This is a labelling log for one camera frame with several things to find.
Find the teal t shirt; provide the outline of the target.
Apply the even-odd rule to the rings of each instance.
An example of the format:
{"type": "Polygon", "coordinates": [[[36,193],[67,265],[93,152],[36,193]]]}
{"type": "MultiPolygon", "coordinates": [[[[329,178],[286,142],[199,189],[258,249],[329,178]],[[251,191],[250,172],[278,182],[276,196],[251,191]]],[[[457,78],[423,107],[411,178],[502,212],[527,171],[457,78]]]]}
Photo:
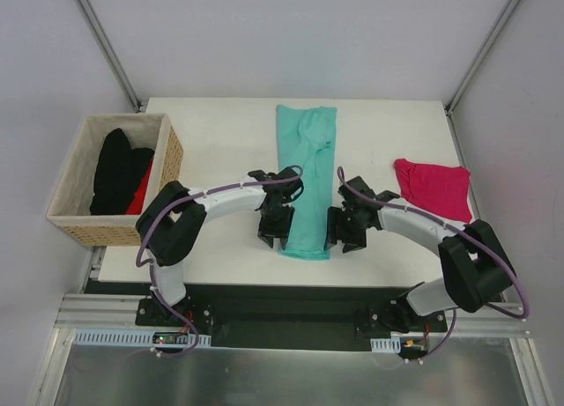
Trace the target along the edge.
{"type": "Polygon", "coordinates": [[[305,261],[330,258],[325,239],[333,197],[337,114],[335,107],[276,107],[278,166],[301,166],[304,186],[293,202],[293,222],[282,255],[305,261]]]}

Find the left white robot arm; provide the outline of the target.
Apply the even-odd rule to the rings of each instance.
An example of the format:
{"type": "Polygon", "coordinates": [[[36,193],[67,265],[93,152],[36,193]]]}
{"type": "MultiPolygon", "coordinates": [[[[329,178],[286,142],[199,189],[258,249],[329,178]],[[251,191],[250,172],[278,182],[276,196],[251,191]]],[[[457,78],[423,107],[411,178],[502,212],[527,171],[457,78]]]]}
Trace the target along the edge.
{"type": "Polygon", "coordinates": [[[168,326],[186,321],[184,261],[204,225],[241,211],[257,211],[257,238],[268,247],[286,248],[295,208],[303,193],[303,168],[278,173],[248,172],[236,183],[216,188],[186,188],[171,181],[154,197],[136,222],[140,237],[136,266],[149,267],[155,313],[168,326]]]}

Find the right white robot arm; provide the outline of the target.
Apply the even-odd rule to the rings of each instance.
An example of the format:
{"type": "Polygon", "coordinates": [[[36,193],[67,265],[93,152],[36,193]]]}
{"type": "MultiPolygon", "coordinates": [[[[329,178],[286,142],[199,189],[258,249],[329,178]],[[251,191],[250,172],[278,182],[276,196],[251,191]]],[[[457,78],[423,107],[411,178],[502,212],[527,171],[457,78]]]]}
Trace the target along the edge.
{"type": "Polygon", "coordinates": [[[342,184],[342,203],[327,211],[325,248],[343,253],[367,246],[367,230],[395,233],[439,258],[442,275],[414,285],[375,311],[390,331],[417,330],[433,314],[461,309],[475,313],[516,282],[516,273],[494,229],[477,219],[469,224],[421,210],[400,195],[376,194],[357,176],[342,184]]]}

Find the folded pink t shirt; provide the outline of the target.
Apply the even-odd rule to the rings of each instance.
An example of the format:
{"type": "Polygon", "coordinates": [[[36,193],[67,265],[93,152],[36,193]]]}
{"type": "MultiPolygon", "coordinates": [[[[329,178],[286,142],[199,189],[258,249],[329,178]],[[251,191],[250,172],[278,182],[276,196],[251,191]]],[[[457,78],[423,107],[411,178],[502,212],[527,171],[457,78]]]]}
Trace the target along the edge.
{"type": "Polygon", "coordinates": [[[394,169],[401,196],[409,203],[443,218],[472,221],[468,204],[471,173],[466,168],[396,159],[394,169]]]}

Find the red t shirt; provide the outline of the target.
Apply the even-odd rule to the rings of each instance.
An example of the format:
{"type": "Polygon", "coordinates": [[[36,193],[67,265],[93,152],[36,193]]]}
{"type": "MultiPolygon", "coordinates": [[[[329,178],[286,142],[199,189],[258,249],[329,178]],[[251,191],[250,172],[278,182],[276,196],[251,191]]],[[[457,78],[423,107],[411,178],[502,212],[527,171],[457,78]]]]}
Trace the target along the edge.
{"type": "Polygon", "coordinates": [[[139,215],[142,212],[148,182],[151,175],[152,163],[153,161],[151,160],[145,169],[145,173],[137,186],[133,199],[125,212],[126,215],[139,215]]]}

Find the black t shirt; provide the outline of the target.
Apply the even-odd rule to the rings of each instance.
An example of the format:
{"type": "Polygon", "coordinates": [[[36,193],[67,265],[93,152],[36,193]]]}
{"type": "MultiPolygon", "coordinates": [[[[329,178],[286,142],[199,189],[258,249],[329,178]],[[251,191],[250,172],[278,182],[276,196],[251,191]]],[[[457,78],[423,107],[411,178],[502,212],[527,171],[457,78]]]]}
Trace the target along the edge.
{"type": "Polygon", "coordinates": [[[90,212],[96,216],[126,215],[149,162],[151,148],[132,148],[122,129],[114,129],[102,145],[93,181],[90,212]]]}

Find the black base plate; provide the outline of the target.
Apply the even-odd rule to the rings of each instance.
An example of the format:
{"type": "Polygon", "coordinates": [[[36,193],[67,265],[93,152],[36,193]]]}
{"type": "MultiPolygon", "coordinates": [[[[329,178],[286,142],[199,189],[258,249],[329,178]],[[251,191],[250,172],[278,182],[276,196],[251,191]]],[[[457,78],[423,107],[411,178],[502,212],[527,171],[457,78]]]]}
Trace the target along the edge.
{"type": "Polygon", "coordinates": [[[369,351],[394,333],[391,313],[403,287],[190,284],[174,316],[153,296],[141,299],[139,327],[181,328],[189,320],[214,347],[369,351]]]}

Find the aluminium rail frame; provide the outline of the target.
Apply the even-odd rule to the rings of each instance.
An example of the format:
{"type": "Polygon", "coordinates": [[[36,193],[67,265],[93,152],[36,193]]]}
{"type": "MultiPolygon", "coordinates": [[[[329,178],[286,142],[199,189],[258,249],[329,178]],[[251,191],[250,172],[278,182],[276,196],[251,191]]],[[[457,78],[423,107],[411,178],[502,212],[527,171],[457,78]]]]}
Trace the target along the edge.
{"type": "MultiPolygon", "coordinates": [[[[137,306],[144,297],[128,294],[122,284],[108,283],[103,293],[67,293],[56,316],[57,328],[133,328],[137,306]]],[[[526,321],[497,314],[490,308],[475,314],[457,313],[454,337],[532,337],[526,321]]]]}

